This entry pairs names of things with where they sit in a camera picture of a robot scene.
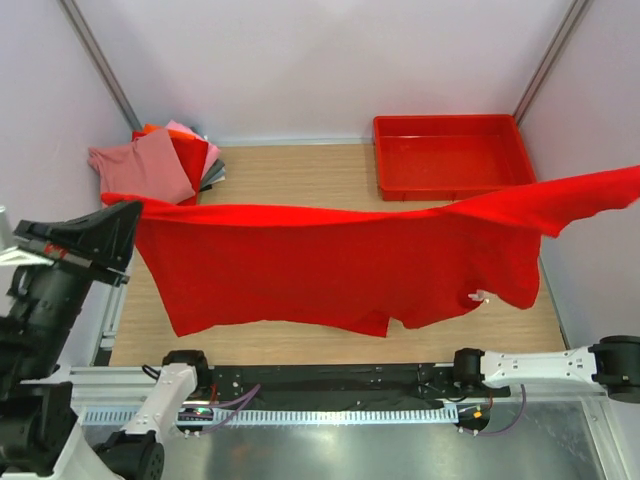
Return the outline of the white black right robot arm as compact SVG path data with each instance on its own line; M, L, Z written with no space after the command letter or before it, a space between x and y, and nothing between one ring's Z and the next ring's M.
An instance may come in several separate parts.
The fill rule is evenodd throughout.
M618 402L639 402L639 338L614 335L591 346L561 352L501 353L464 348L455 352L452 387L472 396L483 387L516 384L601 388Z

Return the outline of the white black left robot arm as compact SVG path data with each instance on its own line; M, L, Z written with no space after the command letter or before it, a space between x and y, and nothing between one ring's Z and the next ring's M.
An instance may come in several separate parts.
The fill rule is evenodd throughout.
M1 220L1 263L15 269L1 319L2 478L159 479L179 410L210 392L204 353L172 351L134 418L92 447L72 383L49 380L92 284L128 282L142 210L124 201L65 222Z

